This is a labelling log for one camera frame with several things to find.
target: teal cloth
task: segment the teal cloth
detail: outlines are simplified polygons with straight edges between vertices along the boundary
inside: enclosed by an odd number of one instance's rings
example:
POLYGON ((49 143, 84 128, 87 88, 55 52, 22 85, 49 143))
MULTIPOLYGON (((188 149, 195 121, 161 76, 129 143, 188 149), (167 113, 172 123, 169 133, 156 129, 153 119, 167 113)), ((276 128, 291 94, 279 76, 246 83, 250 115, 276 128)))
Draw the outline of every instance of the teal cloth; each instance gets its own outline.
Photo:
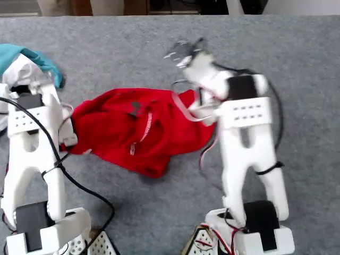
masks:
POLYGON ((25 47, 13 44, 0 44, 0 76, 20 53, 37 64, 42 71, 51 71, 54 79, 54 86, 56 88, 61 87, 63 76, 59 68, 50 59, 41 52, 32 51, 25 47))

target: wall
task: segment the wall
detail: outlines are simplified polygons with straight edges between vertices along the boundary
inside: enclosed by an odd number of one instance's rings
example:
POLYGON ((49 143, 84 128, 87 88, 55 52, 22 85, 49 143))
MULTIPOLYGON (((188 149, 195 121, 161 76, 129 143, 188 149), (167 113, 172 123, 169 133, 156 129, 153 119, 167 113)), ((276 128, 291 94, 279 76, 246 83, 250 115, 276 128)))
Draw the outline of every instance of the wall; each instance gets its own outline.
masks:
POLYGON ((340 14, 340 0, 269 0, 264 14, 340 14))

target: gray table surface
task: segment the gray table surface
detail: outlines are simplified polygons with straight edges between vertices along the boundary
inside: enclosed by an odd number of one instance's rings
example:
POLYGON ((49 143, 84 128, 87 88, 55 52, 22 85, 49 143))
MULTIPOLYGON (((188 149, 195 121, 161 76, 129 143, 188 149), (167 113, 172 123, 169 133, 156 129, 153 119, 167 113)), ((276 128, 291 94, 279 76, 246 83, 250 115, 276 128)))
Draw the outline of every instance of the gray table surface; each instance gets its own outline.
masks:
MULTIPOLYGON (((0 43, 44 52, 66 76, 62 101, 78 105, 120 87, 169 88, 182 78, 162 59, 178 38, 204 36, 219 62, 250 67, 269 77, 282 96, 285 136, 277 157, 284 176, 298 255, 340 250, 340 17, 150 16, 121 18, 0 19, 0 43)), ((8 139, 0 138, 0 169, 8 139)), ((196 224, 222 206, 222 194, 198 172, 199 152, 172 158, 157 180, 140 176, 94 155, 72 156, 66 168, 82 184, 108 197, 116 216, 107 229, 122 254, 179 254, 196 224)), ((207 155, 205 171, 220 182, 219 147, 207 155)), ((107 207, 66 182, 68 208, 84 207, 102 224, 107 207)), ((249 171, 245 201, 264 198, 249 171)), ((46 199, 37 176, 27 202, 46 199)), ((0 226, 0 240, 8 235, 0 226)))

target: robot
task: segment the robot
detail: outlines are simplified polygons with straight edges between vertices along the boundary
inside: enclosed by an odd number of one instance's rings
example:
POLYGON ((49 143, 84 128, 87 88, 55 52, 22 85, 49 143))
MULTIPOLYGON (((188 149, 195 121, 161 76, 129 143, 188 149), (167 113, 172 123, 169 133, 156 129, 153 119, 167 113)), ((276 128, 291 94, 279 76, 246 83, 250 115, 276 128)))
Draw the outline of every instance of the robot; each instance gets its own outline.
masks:
POLYGON ((204 39, 177 42, 165 58, 183 70, 198 97, 183 114, 205 125, 217 122, 223 159, 224 208, 212 210, 182 254, 284 255, 295 250, 292 231, 279 222, 288 218, 281 167, 271 133, 268 81, 262 74, 217 64, 204 39), (241 129, 250 144, 242 142, 241 129), (243 203, 242 188, 249 167, 266 188, 267 200, 243 203))
MULTIPOLYGON (((30 60, 20 55, 18 61, 7 71, 17 70, 18 65, 19 70, 32 70, 30 60)), ((3 220, 7 221, 13 233, 6 239, 7 252, 4 249, 4 253, 91 255, 99 252, 99 249, 94 250, 92 247, 106 243, 107 254, 115 255, 105 232, 102 232, 94 245, 88 249, 91 230, 89 213, 83 208, 66 210, 64 173, 59 164, 61 162, 57 162, 58 148, 61 143, 72 146, 78 139, 70 120, 71 113, 60 103, 51 80, 39 82, 42 79, 36 78, 33 75, 29 79, 30 82, 24 84, 25 93, 11 92, 11 88, 6 84, 0 86, 1 109, 5 108, 6 103, 14 100, 29 113, 28 115, 15 105, 8 105, 7 133, 10 139, 10 156, 1 208, 5 215, 3 220), (48 201, 23 205, 26 188, 34 173, 41 174, 46 182, 48 201)))

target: red fabric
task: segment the red fabric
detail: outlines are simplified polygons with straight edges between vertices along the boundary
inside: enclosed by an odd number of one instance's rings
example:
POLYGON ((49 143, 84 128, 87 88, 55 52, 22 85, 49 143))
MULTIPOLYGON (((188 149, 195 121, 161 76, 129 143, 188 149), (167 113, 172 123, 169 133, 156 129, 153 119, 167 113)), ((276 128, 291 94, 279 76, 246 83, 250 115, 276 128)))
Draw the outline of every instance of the red fabric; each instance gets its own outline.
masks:
MULTIPOLYGON (((150 177, 160 177, 171 155, 203 147, 214 126, 188 121, 176 107, 171 91, 125 88, 113 89, 83 102, 73 115, 78 144, 66 148, 73 154, 91 153, 101 159, 150 177), (151 126, 142 139, 152 113, 151 126), (130 154, 135 144, 134 155, 130 154)), ((186 107, 194 91, 179 95, 186 107)))

